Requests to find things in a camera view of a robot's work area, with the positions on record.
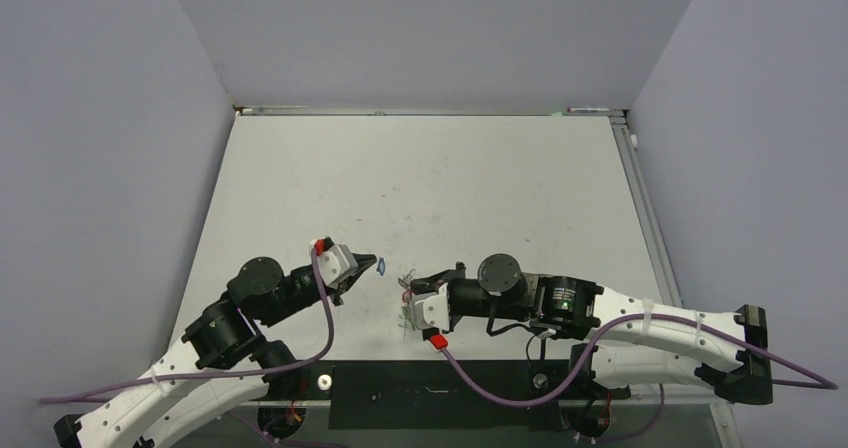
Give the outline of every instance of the lavender wall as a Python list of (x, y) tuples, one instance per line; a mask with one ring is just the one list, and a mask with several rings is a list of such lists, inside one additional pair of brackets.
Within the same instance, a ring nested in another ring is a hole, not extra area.
[(164, 349), (232, 109), (177, 0), (0, 0), (0, 445)]
[[(846, 19), (846, 0), (693, 0), (631, 112), (686, 305), (764, 306), (773, 351), (842, 385)], [(844, 392), (734, 411), (749, 448), (848, 441)]]
[(629, 107), (691, 0), (179, 0), (243, 105)]

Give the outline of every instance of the white knob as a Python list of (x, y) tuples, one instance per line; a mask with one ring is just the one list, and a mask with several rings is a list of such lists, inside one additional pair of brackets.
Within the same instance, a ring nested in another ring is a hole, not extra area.
[(333, 379), (330, 378), (330, 375), (321, 375), (318, 377), (318, 389), (321, 391), (327, 391), (330, 387), (333, 386)]

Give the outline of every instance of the white table surface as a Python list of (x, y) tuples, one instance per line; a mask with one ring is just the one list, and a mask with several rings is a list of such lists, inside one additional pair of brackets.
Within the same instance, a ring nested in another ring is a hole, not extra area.
[[(456, 261), (473, 277), (492, 253), (515, 256), (524, 271), (661, 299), (606, 117), (242, 116), (172, 341), (244, 262), (271, 256), (288, 273), (309, 263), (309, 241), (325, 235), (387, 267), (382, 277), (365, 273), (333, 308), (327, 359), (441, 359), (398, 327), (397, 278)], [(448, 336), (457, 358), (524, 357), (524, 331), (490, 338), (484, 327), (459, 323)], [(327, 335), (318, 305), (263, 331), (299, 358)], [(549, 344), (549, 357), (567, 357), (570, 346)]]

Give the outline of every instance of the black bracket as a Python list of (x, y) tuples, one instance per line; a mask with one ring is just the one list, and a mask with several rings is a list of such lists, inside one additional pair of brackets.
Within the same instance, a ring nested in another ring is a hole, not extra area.
[[(261, 345), (250, 355), (250, 361), (259, 363), (264, 369), (290, 365), (297, 361), (291, 350), (281, 340), (269, 341)], [(262, 381), (271, 385), (269, 392), (288, 393), (295, 381), (299, 370), (284, 371), (273, 375), (265, 375)]]
[(206, 307), (181, 340), (191, 342), (197, 351), (198, 369), (220, 370), (229, 370), (265, 343), (256, 325), (248, 323), (226, 295)]
[(53, 424), (53, 432), (62, 448), (82, 448), (77, 433), (82, 429), (79, 420), (82, 415), (65, 415)]
[[(745, 341), (764, 350), (768, 349), (766, 310), (745, 305), (736, 310), (736, 323), (745, 328)], [(736, 354), (742, 366), (725, 373), (707, 365), (695, 369), (695, 376), (713, 387), (716, 396), (746, 405), (768, 405), (774, 401), (771, 362), (748, 350)]]
[(152, 439), (145, 440), (144, 437), (142, 436), (141, 438), (138, 439), (138, 441), (135, 442), (135, 444), (133, 445), (133, 448), (154, 448), (155, 446), (156, 446), (156, 443)]

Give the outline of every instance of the purple cable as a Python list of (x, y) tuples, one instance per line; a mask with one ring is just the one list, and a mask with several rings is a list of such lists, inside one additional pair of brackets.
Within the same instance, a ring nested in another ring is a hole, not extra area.
[(265, 426), (262, 427), (262, 431), (264, 433), (268, 433), (268, 430), (270, 430), (272, 426), (276, 425), (277, 423), (279, 423), (279, 422), (281, 422), (285, 419), (286, 419), (286, 415), (280, 415), (276, 418), (272, 418), (271, 421), (269, 421), (268, 423), (265, 423)]
[[(232, 416), (236, 420), (238, 420), (243, 425), (248, 426), (251, 430), (256, 432), (256, 434), (259, 435), (263, 440), (265, 440), (265, 442), (268, 443), (269, 445), (277, 446), (277, 442), (274, 438), (266, 435), (265, 432), (263, 432), (261, 428), (259, 428), (257, 425), (255, 425), (253, 422), (251, 422), (247, 418), (239, 415), (238, 413), (236, 413), (234, 411), (228, 411), (227, 414)], [(285, 439), (281, 439), (280, 443), (282, 443), (284, 445), (289, 445), (289, 446), (297, 446), (297, 447), (302, 446), (304, 448), (347, 448), (344, 445), (339, 445), (339, 444), (336, 444), (336, 443), (313, 443), (313, 442), (310, 442), (310, 441), (294, 441), (294, 440), (285, 440)]]
[[(648, 420), (647, 423), (645, 423), (645, 426), (643, 426), (642, 428), (639, 428), (636, 431), (633, 431), (633, 432), (630, 432), (630, 433), (627, 433), (627, 434), (624, 434), (624, 435), (604, 436), (602, 438), (600, 438), (600, 437), (594, 438), (594, 440), (595, 440), (594, 444), (601, 445), (601, 444), (604, 444), (604, 443), (615, 443), (615, 442), (618, 442), (618, 441), (631, 440), (633, 438), (642, 436), (645, 433), (653, 430), (654, 427), (657, 426), (657, 423), (659, 423), (660, 418), (662, 418), (663, 411), (665, 411), (665, 387), (663, 385), (660, 385), (660, 405), (657, 407), (657, 411), (654, 412), (654, 416), (652, 416), (651, 419)], [(566, 420), (565, 417), (563, 417), (563, 421), (565, 422), (565, 426), (568, 426), (568, 420)], [(592, 437), (580, 435), (579, 433), (578, 433), (578, 435), (580, 436), (580, 438), (582, 438), (584, 440), (590, 440), (591, 441), (593, 439)]]
[[(625, 315), (625, 316), (616, 318), (616, 319), (610, 321), (609, 323), (607, 323), (606, 325), (600, 327), (598, 329), (598, 331), (596, 331), (595, 334), (592, 335), (592, 338), (589, 339), (589, 343), (587, 344), (586, 348), (583, 350), (583, 353), (581, 353), (580, 357), (577, 358), (577, 361), (574, 364), (574, 369), (571, 370), (571, 372), (568, 374), (568, 376), (565, 377), (565, 379), (562, 381), (562, 383), (560, 383), (559, 386), (554, 388), (553, 391), (551, 391), (550, 393), (548, 393), (544, 396), (541, 396), (539, 398), (536, 398), (534, 400), (520, 400), (520, 401), (508, 400), (506, 398), (501, 398), (497, 395), (493, 395), (493, 394), (489, 393), (485, 389), (481, 388), (480, 385), (475, 383), (474, 380), (472, 380), (470, 376), (468, 376), (468, 373), (466, 373), (465, 370), (462, 369), (462, 367), (459, 365), (459, 362), (456, 361), (456, 358), (454, 358), (453, 355), (450, 354), (450, 352), (448, 351), (447, 348), (443, 348), (439, 351), (441, 351), (442, 355), (444, 355), (445, 358), (447, 358), (448, 363), (450, 363), (451, 366), (453, 366), (453, 369), (456, 370), (456, 372), (460, 376), (460, 378), (462, 378), (462, 380), (465, 381), (465, 383), (469, 387), (471, 387), (472, 390), (477, 392), (478, 395), (482, 396), (483, 398), (485, 398), (485, 399), (487, 399), (487, 400), (489, 400), (493, 403), (497, 403), (499, 405), (508, 406), (508, 407), (511, 407), (511, 408), (530, 408), (532, 406), (538, 406), (538, 405), (545, 404), (545, 403), (553, 400), (557, 396), (559, 396), (563, 391), (565, 391), (566, 388), (568, 388), (568, 386), (574, 381), (574, 378), (577, 377), (577, 374), (580, 372), (580, 368), (582, 368), (583, 365), (586, 364), (586, 361), (589, 359), (589, 357), (592, 356), (592, 348), (595, 347), (595, 345), (598, 343), (598, 340), (600, 340), (601, 337), (604, 336), (604, 334), (606, 334), (607, 331), (609, 331), (610, 329), (612, 329), (616, 325), (620, 325), (620, 324), (626, 323), (628, 321), (639, 321), (639, 320), (643, 320), (643, 319), (644, 319), (644, 315)], [(692, 321), (692, 320), (689, 320), (687, 318), (681, 318), (679, 316), (673, 316), (673, 315), (654, 314), (653, 319), (654, 320), (660, 320), (660, 321), (671, 321), (671, 322), (674, 322), (674, 323), (678, 323), (678, 324), (686, 325), (686, 326), (692, 326), (692, 327), (698, 326), (698, 324), (696, 322)], [(728, 342), (733, 343), (735, 345), (741, 346), (742, 348), (745, 348), (746, 350), (749, 350), (756, 355), (759, 355), (763, 358), (767, 358), (771, 361), (774, 361), (775, 363), (777, 363), (779, 365), (783, 365), (783, 366), (785, 366), (786, 368), (789, 368), (792, 371), (800, 373), (800, 374), (802, 374), (802, 375), (804, 375), (808, 378), (811, 378), (813, 380), (816, 380), (818, 382), (818, 383), (810, 383), (810, 382), (805, 382), (805, 381), (772, 380), (772, 384), (774, 384), (774, 385), (797, 386), (797, 387), (802, 387), (802, 388), (817, 388), (817, 389), (824, 389), (824, 390), (836, 390), (838, 388), (835, 383), (833, 383), (832, 381), (828, 380), (827, 378), (825, 378), (825, 377), (823, 377), (819, 374), (813, 373), (812, 371), (810, 371), (810, 370), (808, 370), (804, 367), (798, 366), (795, 363), (792, 363), (791, 361), (785, 360), (785, 359), (783, 359), (783, 358), (781, 358), (777, 355), (773, 355), (773, 354), (769, 353), (768, 351), (766, 351), (762, 348), (756, 347), (756, 346), (754, 346), (750, 343), (744, 342), (744, 341), (736, 339), (736, 338), (734, 338), (730, 335), (722, 333), (721, 331), (716, 330), (715, 328), (712, 328), (712, 327), (707, 326), (707, 325), (701, 325), (701, 330), (705, 331), (705, 332), (707, 332), (711, 335), (714, 335), (718, 338), (721, 338), (722, 340), (725, 340), (725, 341), (728, 341)]]
[[(224, 372), (212, 372), (212, 373), (182, 373), (182, 374), (174, 374), (174, 375), (162, 375), (157, 376), (157, 381), (171, 381), (171, 380), (213, 380), (217, 378), (240, 378), (243, 376), (260, 376), (260, 375), (273, 375), (277, 373), (284, 373), (286, 371), (296, 370), (298, 368), (302, 368), (306, 365), (314, 363), (327, 352), (330, 351), (330, 348), (333, 346), (333, 340), (335, 339), (336, 331), (333, 326), (333, 313), (330, 310), (330, 302), (327, 299), (327, 289), (324, 287), (324, 280), (321, 278), (321, 272), (318, 270), (318, 255), (315, 253), (315, 250), (312, 250), (312, 273), (315, 275), (315, 284), (318, 285), (318, 294), (321, 296), (321, 304), (324, 306), (324, 314), (327, 316), (327, 344), (324, 345), (324, 348), (318, 352), (315, 356), (311, 358), (307, 358), (305, 360), (301, 360), (295, 363), (291, 363), (289, 365), (277, 366), (274, 368), (266, 368), (261, 370), (245, 370), (245, 371), (224, 371)], [(124, 381), (122, 383), (115, 383), (113, 385), (103, 386), (100, 388), (94, 388), (88, 391), (83, 391), (80, 393), (75, 393), (73, 395), (66, 396), (55, 396), (55, 397), (44, 397), (38, 400), (39, 403), (45, 405), (54, 405), (59, 403), (74, 403), (74, 402), (86, 402), (89, 398), (108, 393), (110, 391), (116, 390), (125, 390), (127, 388), (133, 388), (136, 386), (148, 385), (153, 383), (152, 378), (140, 378), (137, 380)]]

